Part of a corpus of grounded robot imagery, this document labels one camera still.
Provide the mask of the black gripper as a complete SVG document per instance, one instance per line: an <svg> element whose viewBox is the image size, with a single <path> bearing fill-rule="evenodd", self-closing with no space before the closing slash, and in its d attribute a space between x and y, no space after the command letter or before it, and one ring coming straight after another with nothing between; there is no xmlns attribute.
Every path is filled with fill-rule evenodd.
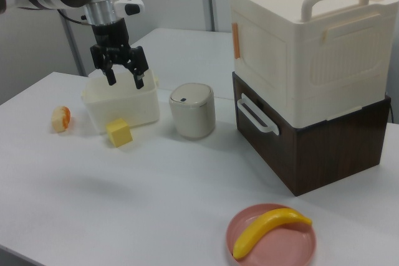
<svg viewBox="0 0 399 266"><path fill-rule="evenodd" d="M116 84L113 64L125 64L125 68L133 74L136 88L143 88L143 78L148 70L147 58L142 46L130 48L125 20L93 25L92 30L96 40L96 44L90 48L92 60L95 68L106 76L108 84Z"/></svg>

